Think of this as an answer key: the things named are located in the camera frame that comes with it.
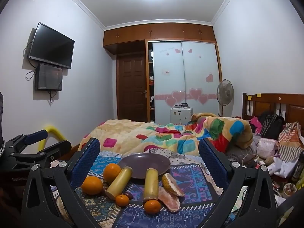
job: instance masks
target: bed frame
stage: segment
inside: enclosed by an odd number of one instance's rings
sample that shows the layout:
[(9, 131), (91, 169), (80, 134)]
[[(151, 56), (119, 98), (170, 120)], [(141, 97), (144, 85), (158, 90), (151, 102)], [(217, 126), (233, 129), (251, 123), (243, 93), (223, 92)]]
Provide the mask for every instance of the bed frame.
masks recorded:
[(304, 134), (304, 94), (243, 93), (242, 119), (250, 120), (267, 110), (284, 117), (285, 122), (298, 121), (302, 125), (301, 134)]

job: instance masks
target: crown molding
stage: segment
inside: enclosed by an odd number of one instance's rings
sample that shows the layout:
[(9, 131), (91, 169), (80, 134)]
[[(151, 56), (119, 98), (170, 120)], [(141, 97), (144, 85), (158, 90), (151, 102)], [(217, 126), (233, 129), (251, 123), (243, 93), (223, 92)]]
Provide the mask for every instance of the crown molding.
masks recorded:
[(222, 12), (224, 11), (224, 9), (226, 8), (226, 6), (228, 5), (229, 2), (230, 2), (230, 0), (224, 0), (223, 1), (223, 3), (221, 4), (220, 8), (216, 12), (215, 16), (211, 20), (211, 25), (212, 26), (215, 24), (215, 22), (217, 21), (217, 19), (220, 17), (220, 15), (222, 14)]
[(180, 20), (180, 19), (159, 19), (159, 20), (133, 21), (133, 22), (127, 22), (127, 23), (122, 23), (122, 24), (113, 25), (113, 26), (106, 26), (105, 30), (111, 30), (111, 29), (125, 27), (125, 26), (151, 24), (151, 23), (190, 23), (190, 24), (200, 24), (200, 25), (212, 26), (212, 24), (210, 22), (206, 22), (206, 21), (193, 21), (193, 20)]
[(76, 3), (88, 16), (91, 17), (94, 22), (101, 27), (102, 30), (105, 30), (105, 26), (103, 23), (100, 22), (100, 20), (80, 1), (80, 0), (72, 0), (74, 3)]

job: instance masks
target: plate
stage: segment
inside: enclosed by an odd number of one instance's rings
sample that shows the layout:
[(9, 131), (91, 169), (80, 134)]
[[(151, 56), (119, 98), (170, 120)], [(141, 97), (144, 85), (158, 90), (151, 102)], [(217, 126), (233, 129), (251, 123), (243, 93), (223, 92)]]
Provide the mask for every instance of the plate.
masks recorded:
[(132, 168), (132, 177), (137, 179), (145, 179), (146, 171), (149, 168), (157, 170), (158, 175), (166, 173), (171, 166), (168, 158), (160, 154), (133, 154), (123, 158), (118, 165), (121, 168), (129, 166)]

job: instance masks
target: wall-mounted tv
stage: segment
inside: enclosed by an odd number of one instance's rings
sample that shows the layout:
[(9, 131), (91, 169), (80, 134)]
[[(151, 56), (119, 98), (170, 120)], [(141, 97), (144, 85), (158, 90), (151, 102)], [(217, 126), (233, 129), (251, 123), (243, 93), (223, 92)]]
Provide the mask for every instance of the wall-mounted tv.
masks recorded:
[(75, 41), (39, 22), (29, 58), (70, 69)]

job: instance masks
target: white box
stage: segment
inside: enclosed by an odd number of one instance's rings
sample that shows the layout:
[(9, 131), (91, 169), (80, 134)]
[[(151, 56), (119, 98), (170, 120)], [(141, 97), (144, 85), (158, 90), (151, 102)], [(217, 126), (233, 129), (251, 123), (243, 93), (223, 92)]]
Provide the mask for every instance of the white box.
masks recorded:
[(170, 122), (173, 124), (187, 124), (191, 121), (193, 110), (191, 107), (174, 107), (170, 110)]

